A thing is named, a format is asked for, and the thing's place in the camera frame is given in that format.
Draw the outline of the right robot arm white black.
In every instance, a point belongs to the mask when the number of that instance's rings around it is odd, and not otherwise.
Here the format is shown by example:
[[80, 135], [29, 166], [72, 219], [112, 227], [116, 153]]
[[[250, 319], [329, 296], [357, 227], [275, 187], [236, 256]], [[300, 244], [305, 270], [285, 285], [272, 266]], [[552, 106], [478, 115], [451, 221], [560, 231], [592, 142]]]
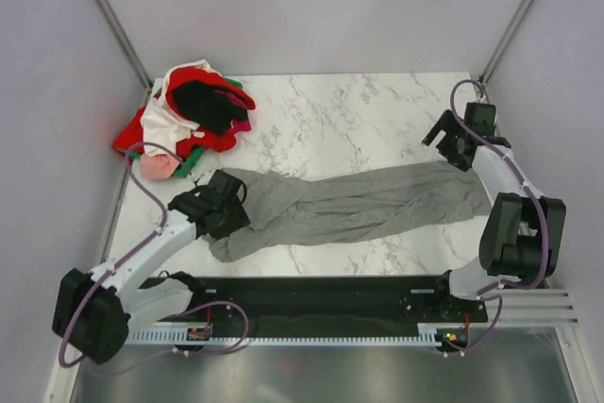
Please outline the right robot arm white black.
[[533, 289], [556, 270], [565, 204], [538, 190], [520, 169], [507, 139], [495, 135], [492, 105], [469, 103], [461, 118], [446, 110], [422, 141], [436, 144], [446, 162], [474, 171], [493, 201], [478, 256], [442, 276], [447, 289], [432, 297], [441, 320], [456, 320], [475, 300], [497, 288]]

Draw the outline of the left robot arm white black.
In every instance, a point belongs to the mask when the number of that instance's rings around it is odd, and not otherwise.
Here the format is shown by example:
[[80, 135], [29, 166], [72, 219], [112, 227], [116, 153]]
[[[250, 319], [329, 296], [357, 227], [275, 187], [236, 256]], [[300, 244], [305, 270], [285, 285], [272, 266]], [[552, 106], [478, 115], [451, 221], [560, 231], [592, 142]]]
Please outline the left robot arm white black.
[[197, 292], [196, 279], [175, 273], [146, 288], [144, 283], [181, 249], [205, 237], [221, 240], [247, 227], [243, 203], [247, 186], [217, 170], [205, 185], [176, 195], [161, 205], [159, 223], [151, 227], [116, 260], [107, 260], [88, 272], [69, 271], [61, 280], [52, 330], [61, 338], [59, 364], [67, 361], [69, 346], [82, 358], [103, 364], [126, 343], [129, 334], [163, 319], [196, 321], [207, 310], [207, 298]]

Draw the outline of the grey t shirt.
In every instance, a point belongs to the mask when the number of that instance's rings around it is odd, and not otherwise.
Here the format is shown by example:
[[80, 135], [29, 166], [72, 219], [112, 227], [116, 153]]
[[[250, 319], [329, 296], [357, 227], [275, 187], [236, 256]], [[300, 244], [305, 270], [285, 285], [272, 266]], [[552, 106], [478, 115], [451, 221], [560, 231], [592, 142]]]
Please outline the grey t shirt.
[[210, 243], [210, 253], [220, 262], [277, 245], [372, 241], [472, 220], [491, 210], [477, 174], [444, 161], [315, 181], [273, 171], [231, 169], [229, 174], [246, 185], [243, 207], [250, 223]]

